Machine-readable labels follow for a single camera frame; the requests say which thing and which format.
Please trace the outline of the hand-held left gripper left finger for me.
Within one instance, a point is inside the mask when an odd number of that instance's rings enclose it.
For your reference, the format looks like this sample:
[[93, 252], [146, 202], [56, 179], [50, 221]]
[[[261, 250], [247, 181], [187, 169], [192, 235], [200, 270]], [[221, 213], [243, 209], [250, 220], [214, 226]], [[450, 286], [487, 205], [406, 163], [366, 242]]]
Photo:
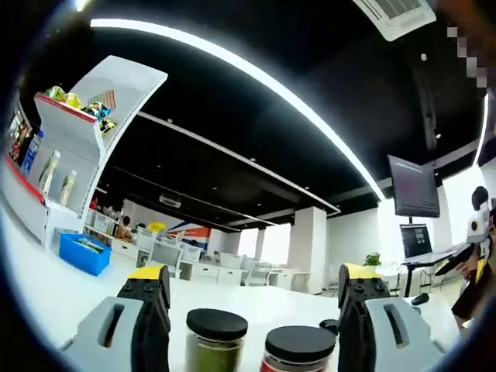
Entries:
[[141, 267], [81, 320], [61, 352], [76, 371], [169, 371], [170, 299], [168, 268]]

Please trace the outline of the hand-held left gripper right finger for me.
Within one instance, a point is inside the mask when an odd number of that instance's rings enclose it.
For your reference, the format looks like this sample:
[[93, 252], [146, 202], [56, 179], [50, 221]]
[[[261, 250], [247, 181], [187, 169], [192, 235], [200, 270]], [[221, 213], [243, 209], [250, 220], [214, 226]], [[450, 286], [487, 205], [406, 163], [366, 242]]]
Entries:
[[427, 371], [443, 358], [419, 310], [369, 267], [341, 265], [338, 300], [338, 371]]

